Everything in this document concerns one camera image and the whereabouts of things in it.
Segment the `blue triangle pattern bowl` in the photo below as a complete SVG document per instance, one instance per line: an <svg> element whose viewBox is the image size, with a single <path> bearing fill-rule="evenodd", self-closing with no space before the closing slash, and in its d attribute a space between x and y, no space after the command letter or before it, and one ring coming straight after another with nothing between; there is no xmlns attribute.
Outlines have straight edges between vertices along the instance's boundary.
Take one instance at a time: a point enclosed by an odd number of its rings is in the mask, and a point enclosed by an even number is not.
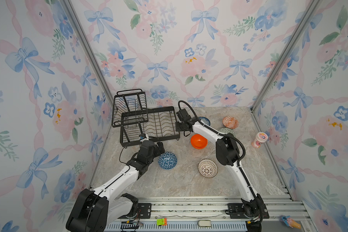
<svg viewBox="0 0 348 232"><path fill-rule="evenodd" d="M158 164L164 170L173 169L177 165L177 156L172 152L165 152L159 156Z"/></svg>

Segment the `black wire dish rack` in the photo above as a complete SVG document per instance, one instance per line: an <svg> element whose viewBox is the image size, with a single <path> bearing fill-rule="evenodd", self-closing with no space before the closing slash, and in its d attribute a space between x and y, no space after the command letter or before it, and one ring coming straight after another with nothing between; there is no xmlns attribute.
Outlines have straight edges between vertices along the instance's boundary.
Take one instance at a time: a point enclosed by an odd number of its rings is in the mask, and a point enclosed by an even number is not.
<svg viewBox="0 0 348 232"><path fill-rule="evenodd" d="M118 91L114 96L112 118L112 127L120 128L120 144L125 148L140 145L142 133L153 142L180 139L175 108L149 109L142 89Z"/></svg>

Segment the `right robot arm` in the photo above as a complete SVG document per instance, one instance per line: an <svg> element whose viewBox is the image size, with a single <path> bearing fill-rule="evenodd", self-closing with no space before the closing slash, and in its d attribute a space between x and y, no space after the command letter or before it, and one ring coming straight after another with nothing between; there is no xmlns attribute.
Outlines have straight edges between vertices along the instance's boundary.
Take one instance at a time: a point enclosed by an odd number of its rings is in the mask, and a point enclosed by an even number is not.
<svg viewBox="0 0 348 232"><path fill-rule="evenodd" d="M186 109L179 109L177 116L178 132L194 132L215 145L217 161L229 170L239 188L244 215L250 219L251 224L261 223L267 209L261 195L254 189L243 169L241 160L246 155L246 149L241 141L230 133L221 133L204 124L197 115L191 117Z"/></svg>

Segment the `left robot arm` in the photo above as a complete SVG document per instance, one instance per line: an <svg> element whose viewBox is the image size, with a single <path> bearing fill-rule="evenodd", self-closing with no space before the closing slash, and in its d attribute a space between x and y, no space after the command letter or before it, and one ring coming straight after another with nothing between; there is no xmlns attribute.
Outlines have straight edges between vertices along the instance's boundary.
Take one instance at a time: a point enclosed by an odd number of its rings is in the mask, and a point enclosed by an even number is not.
<svg viewBox="0 0 348 232"><path fill-rule="evenodd" d="M137 216L138 199L122 192L141 178L163 153L162 142L144 141L117 175L94 190L80 192L65 228L70 232L103 232L108 224L122 216Z"/></svg>

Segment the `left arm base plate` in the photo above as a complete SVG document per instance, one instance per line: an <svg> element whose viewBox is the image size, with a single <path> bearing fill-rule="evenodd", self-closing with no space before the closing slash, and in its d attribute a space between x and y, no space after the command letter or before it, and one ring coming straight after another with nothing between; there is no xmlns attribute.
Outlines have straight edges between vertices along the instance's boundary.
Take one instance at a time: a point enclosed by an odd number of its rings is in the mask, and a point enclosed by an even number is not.
<svg viewBox="0 0 348 232"><path fill-rule="evenodd" d="M138 203L134 206L128 215L123 215L119 219L150 219L152 212L151 203Z"/></svg>

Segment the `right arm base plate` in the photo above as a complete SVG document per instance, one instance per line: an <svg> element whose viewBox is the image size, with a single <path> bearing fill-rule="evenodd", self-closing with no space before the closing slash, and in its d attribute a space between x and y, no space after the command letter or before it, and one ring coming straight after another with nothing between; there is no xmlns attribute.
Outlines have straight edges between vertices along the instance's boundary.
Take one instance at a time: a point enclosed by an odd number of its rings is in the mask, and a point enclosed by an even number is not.
<svg viewBox="0 0 348 232"><path fill-rule="evenodd" d="M229 215L231 219L246 219L251 220L258 218L262 213L263 219L269 219L269 212L265 205L260 210L259 206L250 206L243 203L228 203L225 210L226 215Z"/></svg>

